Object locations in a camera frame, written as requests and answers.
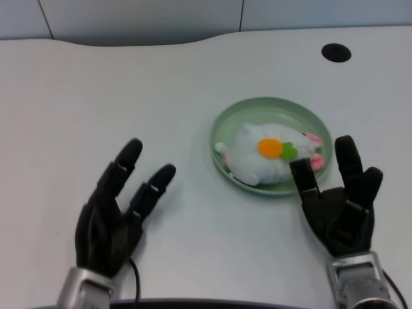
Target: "stuffed animal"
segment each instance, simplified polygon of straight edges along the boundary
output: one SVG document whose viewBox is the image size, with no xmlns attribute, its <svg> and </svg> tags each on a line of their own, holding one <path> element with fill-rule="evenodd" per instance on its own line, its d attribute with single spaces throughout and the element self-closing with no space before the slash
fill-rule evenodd
<svg viewBox="0 0 412 309">
<path fill-rule="evenodd" d="M 289 163 L 309 158 L 312 169 L 324 166 L 316 153 L 322 140 L 311 133 L 301 133 L 281 124 L 243 124 L 230 145 L 217 143 L 233 176 L 247 185 L 285 182 L 292 178 Z"/>
</svg>

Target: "white wall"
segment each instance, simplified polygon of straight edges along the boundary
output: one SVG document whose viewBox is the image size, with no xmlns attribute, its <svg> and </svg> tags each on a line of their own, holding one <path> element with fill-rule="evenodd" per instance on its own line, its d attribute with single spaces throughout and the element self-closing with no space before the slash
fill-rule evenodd
<svg viewBox="0 0 412 309">
<path fill-rule="evenodd" d="M 58 40 L 176 44 L 239 31 L 242 0 L 41 0 Z"/>
<path fill-rule="evenodd" d="M 242 31 L 412 24 L 412 0 L 245 0 Z"/>
<path fill-rule="evenodd" d="M 0 39 L 30 38 L 50 38 L 37 1 L 0 0 Z"/>
<path fill-rule="evenodd" d="M 178 44 L 240 28 L 412 24 L 412 0 L 0 0 L 0 39 L 50 38 L 40 4 L 56 39 L 97 46 Z"/>
</svg>

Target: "circular hole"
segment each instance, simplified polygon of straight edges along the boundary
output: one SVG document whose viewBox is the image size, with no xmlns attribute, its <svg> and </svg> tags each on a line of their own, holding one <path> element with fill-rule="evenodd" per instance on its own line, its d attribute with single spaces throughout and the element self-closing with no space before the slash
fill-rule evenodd
<svg viewBox="0 0 412 309">
<path fill-rule="evenodd" d="M 331 43 L 323 46 L 322 55 L 332 62 L 345 62 L 352 57 L 349 48 L 337 43 Z"/>
</svg>

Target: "table surface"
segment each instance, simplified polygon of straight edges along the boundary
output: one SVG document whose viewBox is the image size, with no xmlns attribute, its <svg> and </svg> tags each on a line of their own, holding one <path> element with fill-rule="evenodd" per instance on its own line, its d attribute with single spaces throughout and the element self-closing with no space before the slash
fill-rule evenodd
<svg viewBox="0 0 412 309">
<path fill-rule="evenodd" d="M 321 48 L 338 42 L 350 61 Z M 242 191 L 214 168 L 214 119 L 251 97 L 316 113 L 384 171 L 373 250 L 412 295 L 412 28 L 242 32 L 177 46 L 101 48 L 0 42 L 0 294 L 4 308 L 56 302 L 75 264 L 79 212 L 122 146 L 144 143 L 120 196 L 172 162 L 177 174 L 133 256 L 143 297 L 201 297 L 331 308 L 328 255 L 298 197 Z M 321 189 L 342 185 L 337 164 Z M 116 278 L 133 298 L 133 271 Z"/>
</svg>

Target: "green dish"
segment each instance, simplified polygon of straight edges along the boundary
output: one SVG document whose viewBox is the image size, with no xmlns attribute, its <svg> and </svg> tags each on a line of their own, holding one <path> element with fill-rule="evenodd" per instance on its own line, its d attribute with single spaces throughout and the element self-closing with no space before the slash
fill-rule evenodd
<svg viewBox="0 0 412 309">
<path fill-rule="evenodd" d="M 323 146 L 318 150 L 318 153 L 323 155 L 325 162 L 323 169 L 315 173 L 317 181 L 321 181 L 330 170 L 333 156 L 332 139 L 326 126 L 315 114 L 303 106 L 283 98 L 250 98 L 233 104 L 220 114 L 213 124 L 210 135 L 213 162 L 219 171 L 236 185 L 254 193 L 272 196 L 297 192 L 293 181 L 251 187 L 231 176 L 230 171 L 223 163 L 223 158 L 214 150 L 214 146 L 218 142 L 230 144 L 244 123 L 283 124 L 300 132 L 316 134 L 323 141 Z"/>
</svg>

